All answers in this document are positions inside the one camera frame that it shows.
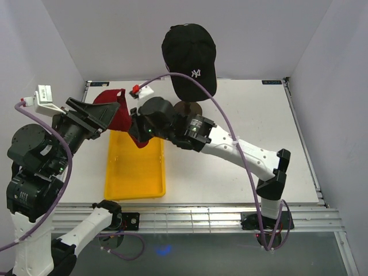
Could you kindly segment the dark red baseball cap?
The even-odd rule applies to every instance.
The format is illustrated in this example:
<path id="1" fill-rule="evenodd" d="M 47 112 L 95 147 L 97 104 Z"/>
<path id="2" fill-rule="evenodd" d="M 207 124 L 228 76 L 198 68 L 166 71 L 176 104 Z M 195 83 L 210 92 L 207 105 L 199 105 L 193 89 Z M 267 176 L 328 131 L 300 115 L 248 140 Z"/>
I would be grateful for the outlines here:
<path id="1" fill-rule="evenodd" d="M 125 89 L 109 89 L 101 92 L 93 101 L 93 104 L 118 103 L 119 109 L 115 113 L 108 129 L 111 131 L 125 132 L 133 140 L 138 148 L 144 148 L 148 142 L 139 142 L 135 137 L 128 133 L 132 126 L 132 118 L 128 112 Z"/>

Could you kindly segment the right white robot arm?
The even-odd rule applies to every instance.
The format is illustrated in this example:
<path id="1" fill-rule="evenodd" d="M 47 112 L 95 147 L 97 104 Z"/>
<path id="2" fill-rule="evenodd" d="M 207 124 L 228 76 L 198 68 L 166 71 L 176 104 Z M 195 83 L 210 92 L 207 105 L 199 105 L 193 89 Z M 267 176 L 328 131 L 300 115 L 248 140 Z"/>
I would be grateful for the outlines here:
<path id="1" fill-rule="evenodd" d="M 249 169 L 258 178 L 256 195 L 261 201 L 260 223 L 274 228 L 280 222 L 279 206 L 290 151 L 268 151 L 241 139 L 234 140 L 214 121 L 198 114 L 182 115 L 162 97 L 152 97 L 130 113 L 132 125 L 128 133 L 139 142 L 157 137 L 180 149 L 216 156 Z"/>

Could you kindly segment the black cap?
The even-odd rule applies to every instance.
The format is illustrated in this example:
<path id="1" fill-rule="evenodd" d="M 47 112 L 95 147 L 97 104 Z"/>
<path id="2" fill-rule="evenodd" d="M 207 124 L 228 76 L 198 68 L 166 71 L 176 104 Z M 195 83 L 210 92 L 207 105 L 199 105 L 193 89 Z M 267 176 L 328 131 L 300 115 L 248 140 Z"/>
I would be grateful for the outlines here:
<path id="1" fill-rule="evenodd" d="M 194 79 L 212 96 L 217 90 L 216 53 L 210 33 L 198 24 L 171 26 L 162 42 L 167 70 Z"/>

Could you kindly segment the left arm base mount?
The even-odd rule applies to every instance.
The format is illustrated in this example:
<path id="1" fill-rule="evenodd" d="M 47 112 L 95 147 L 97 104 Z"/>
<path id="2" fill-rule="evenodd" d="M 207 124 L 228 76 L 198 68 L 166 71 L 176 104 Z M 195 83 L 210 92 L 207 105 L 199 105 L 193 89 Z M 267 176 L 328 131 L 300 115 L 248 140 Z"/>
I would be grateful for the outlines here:
<path id="1" fill-rule="evenodd" d="M 137 231 L 140 225 L 140 213 L 125 212 L 117 215 L 118 224 L 116 230 L 118 231 Z"/>

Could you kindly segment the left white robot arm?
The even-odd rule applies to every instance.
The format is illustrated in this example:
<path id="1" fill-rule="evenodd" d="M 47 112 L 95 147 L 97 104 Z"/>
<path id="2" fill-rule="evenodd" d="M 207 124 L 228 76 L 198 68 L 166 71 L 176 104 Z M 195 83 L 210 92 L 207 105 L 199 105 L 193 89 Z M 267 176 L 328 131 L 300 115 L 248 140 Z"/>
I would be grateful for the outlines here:
<path id="1" fill-rule="evenodd" d="M 12 137 L 7 156 L 12 177 L 7 208 L 15 227 L 11 246 L 16 259 L 9 275 L 69 275 L 81 251 L 102 231 L 119 229 L 121 207 L 112 201 L 93 205 L 92 213 L 69 233 L 54 239 L 52 220 L 72 173 L 72 159 L 85 140 L 107 130 L 119 104 L 89 104 L 69 98 L 65 108 L 27 97 L 20 113 L 32 106 L 32 124 Z"/>

